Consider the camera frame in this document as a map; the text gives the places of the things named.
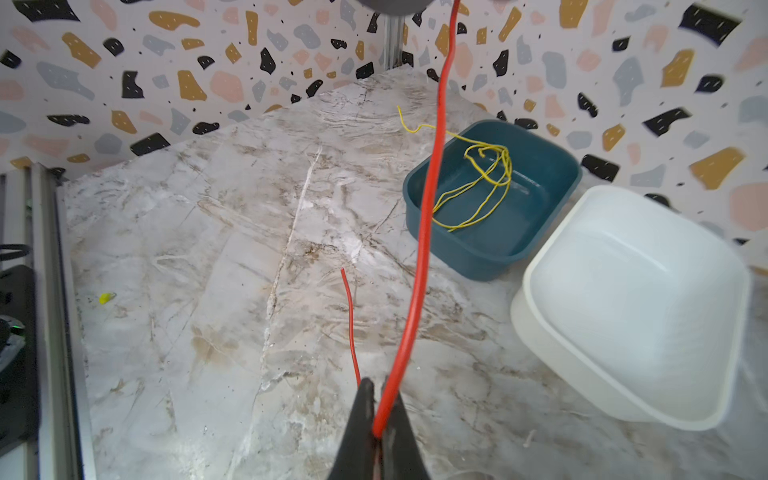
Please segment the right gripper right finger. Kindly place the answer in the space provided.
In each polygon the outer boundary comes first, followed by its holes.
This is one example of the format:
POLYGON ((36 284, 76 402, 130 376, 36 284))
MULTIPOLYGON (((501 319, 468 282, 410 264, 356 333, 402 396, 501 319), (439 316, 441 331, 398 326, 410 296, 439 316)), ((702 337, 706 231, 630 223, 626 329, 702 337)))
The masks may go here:
POLYGON ((381 440, 381 478, 430 480, 401 398, 394 402, 381 440))

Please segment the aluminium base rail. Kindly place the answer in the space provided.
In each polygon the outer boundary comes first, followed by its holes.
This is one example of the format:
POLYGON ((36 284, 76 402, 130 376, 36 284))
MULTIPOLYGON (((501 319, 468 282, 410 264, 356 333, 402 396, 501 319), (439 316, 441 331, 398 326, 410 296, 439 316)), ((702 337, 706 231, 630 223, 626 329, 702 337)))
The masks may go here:
POLYGON ((35 273, 40 394, 37 433, 1 453, 4 479, 96 476, 63 181, 62 169, 39 163, 1 177, 1 269, 35 273))

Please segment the white plastic bin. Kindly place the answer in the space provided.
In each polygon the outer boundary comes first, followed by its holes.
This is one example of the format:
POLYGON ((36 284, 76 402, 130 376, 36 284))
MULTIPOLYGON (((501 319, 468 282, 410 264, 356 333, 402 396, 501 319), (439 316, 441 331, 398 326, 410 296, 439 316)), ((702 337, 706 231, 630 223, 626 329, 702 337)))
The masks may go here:
POLYGON ((605 414, 705 431, 731 404, 751 292, 723 239, 600 185, 527 266, 510 315, 524 345, 605 414))

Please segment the grey cable spool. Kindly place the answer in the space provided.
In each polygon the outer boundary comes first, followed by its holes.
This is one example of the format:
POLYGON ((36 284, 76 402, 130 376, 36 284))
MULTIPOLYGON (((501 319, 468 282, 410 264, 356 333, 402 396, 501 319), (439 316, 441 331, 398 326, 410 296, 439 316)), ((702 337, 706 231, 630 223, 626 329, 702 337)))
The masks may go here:
POLYGON ((363 6, 380 14, 405 17, 425 10, 433 0, 359 0, 363 6))

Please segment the teal plastic bin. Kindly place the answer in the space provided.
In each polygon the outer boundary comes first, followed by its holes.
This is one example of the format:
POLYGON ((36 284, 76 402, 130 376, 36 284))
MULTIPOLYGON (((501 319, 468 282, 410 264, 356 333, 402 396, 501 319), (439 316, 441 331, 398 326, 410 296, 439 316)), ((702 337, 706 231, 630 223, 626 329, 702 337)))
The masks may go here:
POLYGON ((580 179, 559 146, 478 121, 444 147, 430 250, 468 279, 495 279, 533 250, 580 179))

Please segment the left frame post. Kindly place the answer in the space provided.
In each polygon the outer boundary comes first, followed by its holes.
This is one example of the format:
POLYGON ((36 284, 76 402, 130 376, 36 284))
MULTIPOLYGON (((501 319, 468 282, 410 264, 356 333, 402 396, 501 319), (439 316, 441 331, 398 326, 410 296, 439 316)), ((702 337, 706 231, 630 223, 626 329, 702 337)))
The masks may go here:
POLYGON ((402 65, 402 36, 405 24, 403 17, 385 16, 385 20, 384 68, 390 70, 402 65))

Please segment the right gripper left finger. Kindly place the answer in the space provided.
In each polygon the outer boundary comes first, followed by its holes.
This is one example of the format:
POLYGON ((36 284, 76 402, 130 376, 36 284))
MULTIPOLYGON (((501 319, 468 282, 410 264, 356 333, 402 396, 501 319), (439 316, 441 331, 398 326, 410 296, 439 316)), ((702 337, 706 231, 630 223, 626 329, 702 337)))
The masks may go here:
POLYGON ((362 378, 328 480, 374 478, 377 448, 372 433, 374 416, 374 383, 362 378))

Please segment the yellow scrap on table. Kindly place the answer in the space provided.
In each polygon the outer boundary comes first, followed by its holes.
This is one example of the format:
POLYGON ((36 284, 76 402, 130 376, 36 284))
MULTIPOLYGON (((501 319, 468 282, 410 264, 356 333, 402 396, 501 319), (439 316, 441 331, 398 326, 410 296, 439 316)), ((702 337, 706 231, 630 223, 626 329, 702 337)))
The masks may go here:
POLYGON ((101 305, 105 305, 109 303, 111 300, 113 300, 115 297, 116 297, 116 294, 114 292, 103 293, 99 296, 99 303, 101 305))

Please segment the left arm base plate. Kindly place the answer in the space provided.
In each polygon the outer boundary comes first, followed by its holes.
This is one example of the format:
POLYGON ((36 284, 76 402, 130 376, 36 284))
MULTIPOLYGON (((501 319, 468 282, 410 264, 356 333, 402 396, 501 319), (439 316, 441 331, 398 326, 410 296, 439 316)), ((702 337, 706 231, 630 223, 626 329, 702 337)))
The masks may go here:
POLYGON ((39 428, 36 284, 24 264, 1 269, 1 453, 39 428))

